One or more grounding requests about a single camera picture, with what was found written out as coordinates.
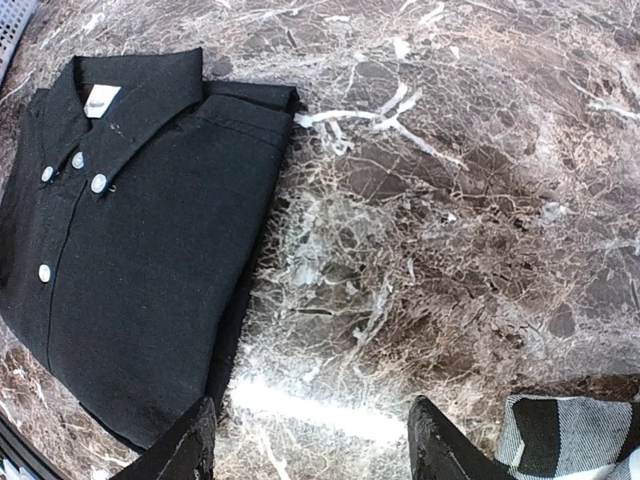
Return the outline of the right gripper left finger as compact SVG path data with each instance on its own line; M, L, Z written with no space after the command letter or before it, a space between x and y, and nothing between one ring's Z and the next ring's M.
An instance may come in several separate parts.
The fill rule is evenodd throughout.
M215 405L195 402L144 454L113 480L210 480L215 464Z

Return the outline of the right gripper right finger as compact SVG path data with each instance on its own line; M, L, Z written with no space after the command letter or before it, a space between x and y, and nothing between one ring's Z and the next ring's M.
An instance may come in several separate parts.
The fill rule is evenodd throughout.
M411 405L408 445L413 480L512 479L426 396L418 396Z

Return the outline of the black long sleeve shirt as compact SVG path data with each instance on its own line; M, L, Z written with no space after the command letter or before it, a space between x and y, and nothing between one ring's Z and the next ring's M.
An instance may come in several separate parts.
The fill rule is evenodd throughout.
M200 49L72 58L1 201L2 319L140 451L224 395L298 103L202 70Z

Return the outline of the black white plaid shirt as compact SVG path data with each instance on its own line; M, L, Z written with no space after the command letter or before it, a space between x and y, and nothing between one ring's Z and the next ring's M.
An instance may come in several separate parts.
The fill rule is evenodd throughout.
M507 398L495 462L515 479L639 478L639 404Z

